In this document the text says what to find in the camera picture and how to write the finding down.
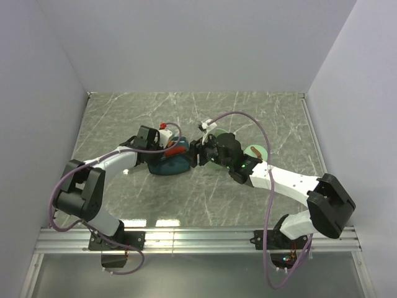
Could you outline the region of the teal square plate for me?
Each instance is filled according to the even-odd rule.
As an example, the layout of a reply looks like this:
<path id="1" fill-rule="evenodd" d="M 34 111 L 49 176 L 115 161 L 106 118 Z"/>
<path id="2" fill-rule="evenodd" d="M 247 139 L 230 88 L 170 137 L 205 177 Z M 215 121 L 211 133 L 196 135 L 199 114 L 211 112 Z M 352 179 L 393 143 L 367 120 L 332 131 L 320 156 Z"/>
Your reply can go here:
<path id="1" fill-rule="evenodd" d="M 189 143 L 186 137 L 181 137 L 180 142 L 175 150 L 183 152 L 189 149 Z M 176 153 L 164 153 L 161 161 L 157 165 L 148 165 L 151 174 L 158 176 L 173 176 L 190 171 L 189 162 Z"/>

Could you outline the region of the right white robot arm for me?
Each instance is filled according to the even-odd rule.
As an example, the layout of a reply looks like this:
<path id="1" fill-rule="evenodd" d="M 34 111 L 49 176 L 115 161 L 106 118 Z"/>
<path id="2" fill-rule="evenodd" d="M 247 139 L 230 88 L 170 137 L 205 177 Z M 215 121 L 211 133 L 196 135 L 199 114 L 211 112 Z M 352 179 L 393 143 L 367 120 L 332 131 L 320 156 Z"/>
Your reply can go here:
<path id="1" fill-rule="evenodd" d="M 356 208 L 339 180 L 328 173 L 322 177 L 306 176 L 272 167 L 264 153 L 255 145 L 243 150 L 234 134 L 223 133 L 192 141 L 187 159 L 193 167 L 208 162 L 222 166 L 239 184 L 274 191 L 306 207 L 303 212 L 283 215 L 267 233 L 267 244 L 273 248 L 287 248 L 312 233 L 339 238 Z"/>

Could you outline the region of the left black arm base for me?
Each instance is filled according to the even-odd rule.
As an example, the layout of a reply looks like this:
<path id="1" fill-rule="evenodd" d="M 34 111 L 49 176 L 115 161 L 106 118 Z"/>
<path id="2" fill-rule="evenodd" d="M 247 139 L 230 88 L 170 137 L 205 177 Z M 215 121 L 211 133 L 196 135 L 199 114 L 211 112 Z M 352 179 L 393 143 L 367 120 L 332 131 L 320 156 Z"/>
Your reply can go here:
<path id="1" fill-rule="evenodd" d="M 142 230 L 126 231 L 123 222 L 119 223 L 113 236 L 105 236 L 92 227 L 89 227 L 89 231 L 91 236 L 88 250 L 101 252 L 100 261 L 103 271 L 116 276 L 124 276 L 135 273 L 143 267 L 146 232 Z M 125 267 L 131 252 L 137 252 L 141 256 L 139 265 L 130 271 L 118 271 Z"/>

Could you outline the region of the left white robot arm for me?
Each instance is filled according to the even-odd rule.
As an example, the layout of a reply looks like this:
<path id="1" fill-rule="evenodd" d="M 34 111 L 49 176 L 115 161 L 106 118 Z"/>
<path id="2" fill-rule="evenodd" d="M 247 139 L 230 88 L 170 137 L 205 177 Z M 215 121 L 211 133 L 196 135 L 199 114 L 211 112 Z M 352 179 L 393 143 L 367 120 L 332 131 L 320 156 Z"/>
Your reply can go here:
<path id="1" fill-rule="evenodd" d="M 66 165 L 63 177 L 55 186 L 49 206 L 50 224 L 58 232 L 67 232 L 77 224 L 83 224 L 103 237 L 112 250 L 125 243 L 124 224 L 102 205 L 104 189 L 116 175 L 125 169 L 142 163 L 157 163 L 169 150 L 168 143 L 174 134 L 167 126 L 181 128 L 172 122 L 162 123 L 153 129 L 142 125 L 138 133 L 122 142 L 116 149 L 100 157 Z M 57 226 L 53 209 L 78 218 L 69 227 Z"/>

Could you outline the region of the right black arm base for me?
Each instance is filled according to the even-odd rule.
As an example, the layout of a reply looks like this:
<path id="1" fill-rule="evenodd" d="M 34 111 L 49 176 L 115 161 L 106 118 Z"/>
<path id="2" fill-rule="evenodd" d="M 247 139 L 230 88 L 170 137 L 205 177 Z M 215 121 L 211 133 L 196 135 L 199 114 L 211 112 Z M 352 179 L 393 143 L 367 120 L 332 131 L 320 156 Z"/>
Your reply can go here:
<path id="1" fill-rule="evenodd" d="M 289 274 L 308 259 L 316 230 L 307 210 L 283 215 L 273 228 L 269 226 L 269 217 L 266 213 L 264 228 L 255 230 L 250 242 L 256 250 L 263 251 L 265 272 L 273 267 Z"/>

